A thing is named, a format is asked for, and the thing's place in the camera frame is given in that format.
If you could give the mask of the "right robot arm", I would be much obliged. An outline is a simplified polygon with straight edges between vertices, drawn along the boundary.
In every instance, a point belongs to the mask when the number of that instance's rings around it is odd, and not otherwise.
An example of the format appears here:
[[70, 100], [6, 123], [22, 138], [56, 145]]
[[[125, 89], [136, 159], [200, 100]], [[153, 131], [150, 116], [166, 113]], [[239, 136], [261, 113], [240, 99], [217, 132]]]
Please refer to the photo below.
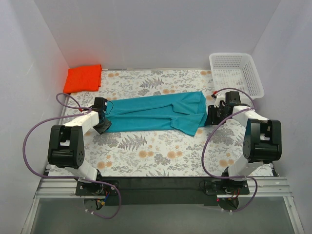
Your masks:
[[282, 125], [279, 120], [262, 117], [252, 107], [245, 105], [208, 108], [208, 117], [205, 125], [215, 125], [216, 128], [208, 136], [202, 151], [202, 166], [206, 147], [217, 129], [229, 119], [235, 119], [245, 127], [242, 146], [242, 156], [221, 176], [220, 187], [227, 194], [233, 193], [238, 188], [237, 181], [243, 181], [250, 174], [264, 164], [278, 161], [282, 155]]

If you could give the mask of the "teal t shirt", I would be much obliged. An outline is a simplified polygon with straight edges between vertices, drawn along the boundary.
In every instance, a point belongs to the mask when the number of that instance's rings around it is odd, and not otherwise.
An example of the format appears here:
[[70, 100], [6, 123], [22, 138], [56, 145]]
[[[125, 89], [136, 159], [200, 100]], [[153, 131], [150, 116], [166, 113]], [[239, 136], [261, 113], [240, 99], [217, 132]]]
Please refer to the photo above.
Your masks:
[[179, 130], [194, 136], [207, 118], [201, 91], [114, 100], [108, 132]]

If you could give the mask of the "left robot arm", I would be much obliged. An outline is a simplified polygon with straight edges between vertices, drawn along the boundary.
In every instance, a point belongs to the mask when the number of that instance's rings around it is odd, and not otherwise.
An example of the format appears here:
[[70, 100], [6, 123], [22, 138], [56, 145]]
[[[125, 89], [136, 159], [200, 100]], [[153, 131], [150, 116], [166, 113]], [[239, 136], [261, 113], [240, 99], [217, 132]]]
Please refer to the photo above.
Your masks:
[[49, 164], [66, 169], [79, 179], [89, 180], [88, 191], [93, 195], [100, 194], [104, 184], [97, 179], [98, 170], [85, 160], [84, 135], [92, 128], [103, 134], [111, 124], [105, 111], [100, 110], [91, 111], [64, 125], [54, 125], [50, 132]]

